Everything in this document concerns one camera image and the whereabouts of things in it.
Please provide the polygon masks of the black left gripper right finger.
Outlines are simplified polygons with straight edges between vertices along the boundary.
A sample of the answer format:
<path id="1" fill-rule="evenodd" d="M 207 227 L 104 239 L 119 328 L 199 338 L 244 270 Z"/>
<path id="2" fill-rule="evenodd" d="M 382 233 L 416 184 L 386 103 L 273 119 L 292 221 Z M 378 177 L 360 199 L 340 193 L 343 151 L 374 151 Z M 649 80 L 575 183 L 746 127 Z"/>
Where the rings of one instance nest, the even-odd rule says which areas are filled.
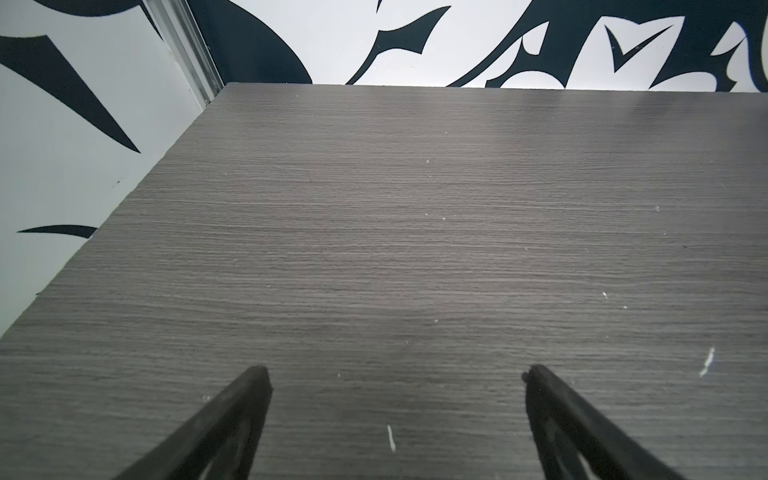
<path id="1" fill-rule="evenodd" d="M 525 406 L 547 479 L 680 479 L 541 364 L 522 374 Z"/>

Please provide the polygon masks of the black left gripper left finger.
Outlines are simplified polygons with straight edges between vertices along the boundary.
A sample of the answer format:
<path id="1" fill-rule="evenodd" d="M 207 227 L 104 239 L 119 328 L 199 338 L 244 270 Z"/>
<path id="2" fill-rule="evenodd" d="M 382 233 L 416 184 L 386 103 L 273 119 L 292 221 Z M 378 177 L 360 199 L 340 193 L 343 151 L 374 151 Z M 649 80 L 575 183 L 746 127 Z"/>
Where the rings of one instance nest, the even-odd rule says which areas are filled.
<path id="1" fill-rule="evenodd" d="M 273 388 L 268 369 L 246 369 L 119 479 L 247 479 Z"/>

